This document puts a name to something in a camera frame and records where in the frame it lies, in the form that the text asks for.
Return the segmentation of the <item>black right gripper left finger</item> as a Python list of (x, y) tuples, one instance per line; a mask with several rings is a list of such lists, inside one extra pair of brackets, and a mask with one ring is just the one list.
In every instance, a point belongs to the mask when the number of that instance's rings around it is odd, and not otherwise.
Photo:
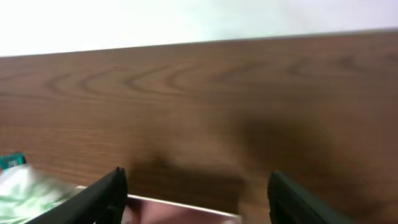
[(126, 201), (126, 172), (117, 167), (71, 199), (27, 224), (121, 224)]

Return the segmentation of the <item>white green soap packet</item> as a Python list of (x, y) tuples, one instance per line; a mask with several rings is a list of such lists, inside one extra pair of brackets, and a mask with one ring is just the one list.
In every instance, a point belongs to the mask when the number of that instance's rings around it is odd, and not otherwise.
[(6, 170), (11, 167), (26, 164), (25, 156), (22, 152), (16, 152), (0, 157), (1, 170)]

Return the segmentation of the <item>white bamboo-print cream tube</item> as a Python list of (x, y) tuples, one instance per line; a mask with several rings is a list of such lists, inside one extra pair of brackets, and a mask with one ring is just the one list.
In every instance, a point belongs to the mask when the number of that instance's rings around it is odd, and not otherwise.
[(1, 172), (1, 223), (27, 223), (79, 192), (76, 185), (24, 164)]

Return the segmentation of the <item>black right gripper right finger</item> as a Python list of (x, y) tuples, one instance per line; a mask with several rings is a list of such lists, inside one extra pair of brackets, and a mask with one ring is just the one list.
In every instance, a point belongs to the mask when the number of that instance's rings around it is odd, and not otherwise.
[(272, 224), (353, 224), (300, 184), (275, 170), (267, 186)]

